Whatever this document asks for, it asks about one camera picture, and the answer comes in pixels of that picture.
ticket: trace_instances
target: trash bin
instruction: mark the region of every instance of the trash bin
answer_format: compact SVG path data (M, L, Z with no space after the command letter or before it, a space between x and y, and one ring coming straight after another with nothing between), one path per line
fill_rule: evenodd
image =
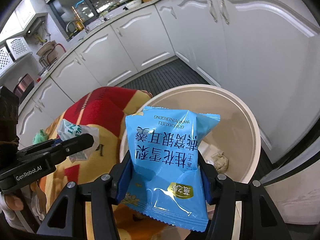
M249 107L240 98L222 88L192 84L166 90L150 99L144 106L220 114L220 122L203 141L224 151L224 155L229 159L227 176L243 183L250 181L260 157L260 131ZM120 145L120 161L127 151L127 132L124 131Z

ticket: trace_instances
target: white cabinet door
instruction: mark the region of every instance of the white cabinet door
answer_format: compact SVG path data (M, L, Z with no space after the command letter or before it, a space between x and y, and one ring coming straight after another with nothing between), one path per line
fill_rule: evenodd
M223 25L216 0L172 0L195 58L195 70L210 84L223 86L228 73Z
M219 0L226 17L228 82L252 110L271 162L315 123L320 29L301 0Z
M29 100L18 118L17 135L20 143L28 147L40 129L46 129L53 122L53 118L46 114L42 107Z
M36 14L30 0L22 0L15 10L22 29L24 29L29 21Z
M75 52L59 64L51 78L74 102L101 87Z
M169 37L153 5L128 14L111 26L138 71L174 56Z
M115 86L138 72L111 26L91 36L75 51L102 86Z
M11 35L19 33L21 31L22 27L20 25L16 12L14 11L1 31L1 40L5 40Z
M72 100L48 77L33 94L32 99L53 119L70 107Z
M169 35L175 54L191 68L195 68L194 61L191 59L187 39L181 31L181 25L173 9L172 0L161 0L156 3L156 8Z

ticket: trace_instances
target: patterned blanket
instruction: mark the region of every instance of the patterned blanket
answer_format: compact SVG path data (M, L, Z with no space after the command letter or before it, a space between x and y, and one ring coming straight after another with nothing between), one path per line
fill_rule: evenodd
M57 170L41 179L47 196L47 211L68 181L78 184L94 181L119 163L119 146L125 130L124 119L134 114L152 95L146 91L119 87L102 87L81 98L47 129L49 139L57 137L57 126L64 118L74 124L99 128L100 145L87 161L71 163L69 158ZM156 240L167 225L130 210L123 204L113 206L116 225L122 240ZM86 203L86 225L89 240L94 240L91 203Z

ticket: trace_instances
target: plastic packaging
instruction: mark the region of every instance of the plastic packaging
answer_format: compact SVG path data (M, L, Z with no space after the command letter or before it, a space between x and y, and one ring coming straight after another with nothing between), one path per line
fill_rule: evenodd
M94 143L92 147L85 149L84 151L75 153L69 156L69 159L72 163L75 161L86 161L89 159L90 155L98 148L99 146L99 129L95 127L90 127L86 125L76 125L66 119L62 119L59 127L57 128L57 133L60 136L62 141L68 140L75 136L79 136L83 133L89 133L93 136Z
M123 203L162 222L203 232L208 223L198 145L220 121L146 106L126 117L134 171Z

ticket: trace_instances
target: white plastic bag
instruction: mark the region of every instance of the white plastic bag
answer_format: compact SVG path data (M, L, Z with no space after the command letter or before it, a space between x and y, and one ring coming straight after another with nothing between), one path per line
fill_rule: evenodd
M62 141L71 139L75 136L79 136L83 133L89 133L93 136L94 143L92 147L69 156L69 159L72 163L74 163L75 161L88 160L90 155L98 148L100 143L98 128L86 125L76 125L67 121L66 119L61 120L57 132Z

